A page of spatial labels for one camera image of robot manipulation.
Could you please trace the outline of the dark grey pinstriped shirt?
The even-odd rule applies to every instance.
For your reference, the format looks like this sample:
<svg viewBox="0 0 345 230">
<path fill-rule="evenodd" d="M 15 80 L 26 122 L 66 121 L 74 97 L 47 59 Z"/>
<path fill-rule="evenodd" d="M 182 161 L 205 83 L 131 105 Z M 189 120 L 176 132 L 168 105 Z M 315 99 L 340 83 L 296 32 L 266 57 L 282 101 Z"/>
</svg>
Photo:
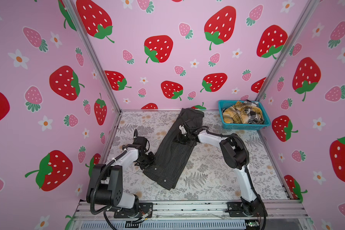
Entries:
<svg viewBox="0 0 345 230">
<path fill-rule="evenodd" d="M 143 173 L 161 187 L 171 190 L 176 184 L 190 158 L 195 141 L 187 144 L 175 142 L 174 139 L 181 132 L 179 127 L 187 123 L 189 127 L 200 127 L 203 124 L 204 113 L 192 108 L 182 109 L 155 154 L 156 160 Z"/>
</svg>

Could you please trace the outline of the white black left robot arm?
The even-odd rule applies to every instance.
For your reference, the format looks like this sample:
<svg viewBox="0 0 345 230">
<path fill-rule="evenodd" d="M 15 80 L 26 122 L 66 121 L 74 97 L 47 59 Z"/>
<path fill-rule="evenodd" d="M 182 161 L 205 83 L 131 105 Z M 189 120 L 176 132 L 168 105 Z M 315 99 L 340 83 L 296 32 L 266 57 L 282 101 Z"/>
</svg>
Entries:
<svg viewBox="0 0 345 230">
<path fill-rule="evenodd" d="M 149 141 L 135 136 L 133 143 L 123 146 L 123 152 L 108 164 L 97 164 L 92 169 L 86 201 L 90 211 L 96 215 L 110 208 L 139 211 L 139 198 L 123 191 L 123 170 L 131 164 L 145 170 L 155 161 L 149 151 Z"/>
</svg>

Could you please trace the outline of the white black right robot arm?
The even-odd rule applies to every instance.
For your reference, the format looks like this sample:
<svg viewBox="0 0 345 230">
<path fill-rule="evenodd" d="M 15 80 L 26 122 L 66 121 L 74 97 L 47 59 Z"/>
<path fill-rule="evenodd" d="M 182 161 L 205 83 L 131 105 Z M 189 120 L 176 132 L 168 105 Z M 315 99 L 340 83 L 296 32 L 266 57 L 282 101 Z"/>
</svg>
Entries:
<svg viewBox="0 0 345 230">
<path fill-rule="evenodd" d="M 216 134 L 205 129 L 194 132 L 184 131 L 179 133 L 174 142 L 183 145 L 204 143 L 220 148 L 225 163 L 234 170 L 239 188 L 241 190 L 241 208 L 244 215 L 267 217 L 265 205 L 256 192 L 250 171 L 248 168 L 250 157 L 249 151 L 242 139 L 236 134 Z"/>
</svg>

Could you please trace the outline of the teal plastic basket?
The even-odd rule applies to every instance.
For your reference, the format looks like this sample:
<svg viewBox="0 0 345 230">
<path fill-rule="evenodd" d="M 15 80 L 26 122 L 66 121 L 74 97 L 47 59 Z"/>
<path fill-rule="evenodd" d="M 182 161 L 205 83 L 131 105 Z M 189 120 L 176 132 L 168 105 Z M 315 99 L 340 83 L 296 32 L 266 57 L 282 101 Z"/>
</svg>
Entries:
<svg viewBox="0 0 345 230">
<path fill-rule="evenodd" d="M 220 100 L 218 108 L 224 129 L 261 130 L 271 124 L 267 112 L 258 101 Z"/>
</svg>

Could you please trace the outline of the yellow plaid shirt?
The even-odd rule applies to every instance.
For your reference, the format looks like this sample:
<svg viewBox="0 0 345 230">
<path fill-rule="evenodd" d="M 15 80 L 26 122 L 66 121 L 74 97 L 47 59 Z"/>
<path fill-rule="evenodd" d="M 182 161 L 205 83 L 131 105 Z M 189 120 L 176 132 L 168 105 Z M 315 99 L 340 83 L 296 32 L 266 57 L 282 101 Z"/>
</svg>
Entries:
<svg viewBox="0 0 345 230">
<path fill-rule="evenodd" d="M 242 104 L 243 102 L 236 102 L 234 105 L 224 110 L 222 114 L 224 123 L 243 124 L 240 116 L 241 108 L 243 107 Z"/>
</svg>

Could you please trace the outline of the grey white plaid shirt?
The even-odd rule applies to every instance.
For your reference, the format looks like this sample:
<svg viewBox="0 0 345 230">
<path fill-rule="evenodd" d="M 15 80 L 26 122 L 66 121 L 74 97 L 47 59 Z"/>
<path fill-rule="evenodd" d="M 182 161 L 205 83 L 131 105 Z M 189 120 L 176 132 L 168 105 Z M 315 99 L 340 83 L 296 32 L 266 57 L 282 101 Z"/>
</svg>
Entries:
<svg viewBox="0 0 345 230">
<path fill-rule="evenodd" d="M 243 102 L 240 116 L 243 124 L 259 125 L 265 122 L 262 110 L 258 102 L 245 101 Z"/>
</svg>

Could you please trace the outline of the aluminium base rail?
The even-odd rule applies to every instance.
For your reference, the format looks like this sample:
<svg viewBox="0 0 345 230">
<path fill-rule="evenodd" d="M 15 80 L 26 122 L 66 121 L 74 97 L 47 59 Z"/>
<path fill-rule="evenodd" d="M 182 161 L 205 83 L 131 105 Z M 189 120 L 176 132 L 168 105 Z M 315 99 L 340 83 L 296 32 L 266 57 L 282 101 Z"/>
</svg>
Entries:
<svg viewBox="0 0 345 230">
<path fill-rule="evenodd" d="M 125 211 L 93 215 L 80 202 L 72 230 L 314 230 L 313 220 L 296 200 L 266 200 L 253 216 L 243 214 L 238 200 L 142 201 L 135 218 Z"/>
</svg>

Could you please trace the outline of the aluminium frame post right corner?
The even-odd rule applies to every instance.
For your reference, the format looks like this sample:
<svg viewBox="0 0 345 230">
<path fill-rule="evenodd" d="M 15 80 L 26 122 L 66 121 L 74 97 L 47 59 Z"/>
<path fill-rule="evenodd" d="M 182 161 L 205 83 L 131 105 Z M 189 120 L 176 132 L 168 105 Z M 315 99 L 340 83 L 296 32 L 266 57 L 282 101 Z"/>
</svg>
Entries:
<svg viewBox="0 0 345 230">
<path fill-rule="evenodd" d="M 288 53 L 290 49 L 292 48 L 292 45 L 297 41 L 299 36 L 301 35 L 303 29 L 307 25 L 307 22 L 310 20 L 312 14 L 316 10 L 317 6 L 319 4 L 319 1 L 317 0 L 309 0 L 307 1 L 303 11 L 301 12 L 298 20 L 296 21 L 290 35 L 288 36 L 288 39 L 281 50 L 277 60 L 274 62 L 272 68 L 270 69 L 269 73 L 266 76 L 266 80 L 260 89 L 260 92 L 258 93 L 256 100 L 261 101 L 263 95 L 266 93 L 266 90 L 271 85 L 271 82 L 277 75 L 278 71 L 281 68 L 281 64 L 283 61 L 287 58 Z"/>
</svg>

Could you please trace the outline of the aluminium frame post corner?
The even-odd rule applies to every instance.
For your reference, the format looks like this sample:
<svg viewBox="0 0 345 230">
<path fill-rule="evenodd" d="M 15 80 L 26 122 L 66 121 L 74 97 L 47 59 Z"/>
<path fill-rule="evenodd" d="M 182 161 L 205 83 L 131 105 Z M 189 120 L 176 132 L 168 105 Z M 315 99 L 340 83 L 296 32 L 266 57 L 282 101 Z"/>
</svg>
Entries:
<svg viewBox="0 0 345 230">
<path fill-rule="evenodd" d="M 96 54 L 96 52 L 95 52 L 95 50 L 91 44 L 91 41 L 88 37 L 88 34 L 86 33 L 86 30 L 84 29 L 83 23 L 80 19 L 80 15 L 77 12 L 75 2 L 70 1 L 70 0 L 65 0 L 64 4 L 67 7 L 68 13 L 69 13 L 77 31 L 78 31 L 78 34 L 79 34 L 79 36 L 80 36 L 80 38 L 81 38 L 81 40 L 82 40 L 82 42 L 83 42 L 83 44 L 87 50 L 87 53 L 88 53 L 88 55 L 92 61 L 92 64 L 93 64 L 99 78 L 100 78 L 100 81 L 101 81 L 112 105 L 115 108 L 116 113 L 118 115 L 121 114 L 122 111 L 120 109 L 120 106 L 119 106 L 119 104 L 118 104 L 118 102 L 117 102 L 117 100 L 113 94 L 113 90 L 112 90 L 112 88 L 109 84 L 109 81 L 107 79 L 107 76 L 106 76 L 106 74 L 105 74 L 105 72 L 104 72 L 104 70 L 100 64 L 100 61 L 97 57 L 97 54 Z"/>
<path fill-rule="evenodd" d="M 298 20 L 296 21 L 290 35 L 288 36 L 288 39 L 281 50 L 277 60 L 274 62 L 272 68 L 270 69 L 269 73 L 266 76 L 266 80 L 260 89 L 260 92 L 258 93 L 256 100 L 261 101 L 263 95 L 266 93 L 266 90 L 271 85 L 271 82 L 277 75 L 278 71 L 281 68 L 281 64 L 283 61 L 287 58 L 288 53 L 290 49 L 292 48 L 292 45 L 297 41 L 299 36 L 301 35 L 303 29 L 307 25 L 307 22 L 310 20 L 312 14 L 316 10 L 317 6 L 319 4 L 319 1 L 317 0 L 309 0 L 307 1 L 303 11 L 301 12 Z"/>
</svg>

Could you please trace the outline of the aluminium frame post left corner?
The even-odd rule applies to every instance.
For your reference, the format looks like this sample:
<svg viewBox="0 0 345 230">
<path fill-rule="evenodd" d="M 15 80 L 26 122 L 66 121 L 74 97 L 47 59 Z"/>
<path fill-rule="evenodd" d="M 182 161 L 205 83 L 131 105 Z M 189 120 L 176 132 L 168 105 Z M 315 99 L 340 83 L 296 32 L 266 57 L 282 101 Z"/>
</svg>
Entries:
<svg viewBox="0 0 345 230">
<path fill-rule="evenodd" d="M 86 30 L 84 29 L 83 23 L 80 19 L 80 15 L 77 12 L 75 2 L 70 1 L 70 0 L 65 0 L 64 4 L 67 7 L 68 13 L 69 13 L 77 31 L 78 31 L 78 34 L 79 34 L 79 36 L 80 36 L 80 38 L 81 38 L 81 40 L 82 40 L 82 42 L 83 42 L 83 44 L 87 50 L 87 53 L 88 53 L 88 55 L 92 61 L 92 64 L 93 64 L 99 78 L 100 78 L 100 81 L 101 81 L 112 105 L 115 108 L 116 113 L 118 115 L 121 114 L 122 111 L 120 109 L 120 106 L 119 106 L 119 104 L 118 104 L 118 102 L 117 102 L 117 100 L 113 94 L 113 90 L 112 90 L 112 88 L 109 84 L 109 81 L 107 79 L 107 76 L 106 76 L 106 74 L 105 74 L 105 72 L 104 72 L 104 70 L 100 64 L 100 61 L 97 57 L 97 54 L 96 54 L 96 52 L 95 52 L 95 50 L 91 44 L 91 41 L 88 37 L 88 34 L 86 33 Z"/>
</svg>

